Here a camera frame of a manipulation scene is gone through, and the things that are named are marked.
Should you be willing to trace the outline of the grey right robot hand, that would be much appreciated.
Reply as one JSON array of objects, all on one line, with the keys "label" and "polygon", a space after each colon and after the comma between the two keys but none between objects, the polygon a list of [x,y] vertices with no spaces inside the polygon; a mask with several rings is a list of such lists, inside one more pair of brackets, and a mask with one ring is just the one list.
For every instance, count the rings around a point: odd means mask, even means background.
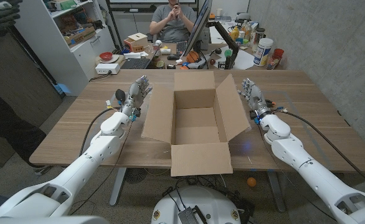
[{"label": "grey right robot hand", "polygon": [[245,98],[250,109],[257,115],[257,118],[263,118],[271,113],[263,93],[252,80],[244,79],[242,81],[242,89],[238,91],[238,94]]}]

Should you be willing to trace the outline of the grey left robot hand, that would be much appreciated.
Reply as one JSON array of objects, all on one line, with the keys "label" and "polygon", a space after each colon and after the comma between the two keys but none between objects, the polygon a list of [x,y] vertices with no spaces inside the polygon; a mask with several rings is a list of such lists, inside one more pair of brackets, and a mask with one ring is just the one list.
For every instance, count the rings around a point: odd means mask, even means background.
[{"label": "grey left robot hand", "polygon": [[137,79],[130,85],[127,91],[126,98],[121,104],[121,112],[132,116],[141,107],[144,99],[152,89],[152,87],[149,87],[149,80],[146,75]]}]

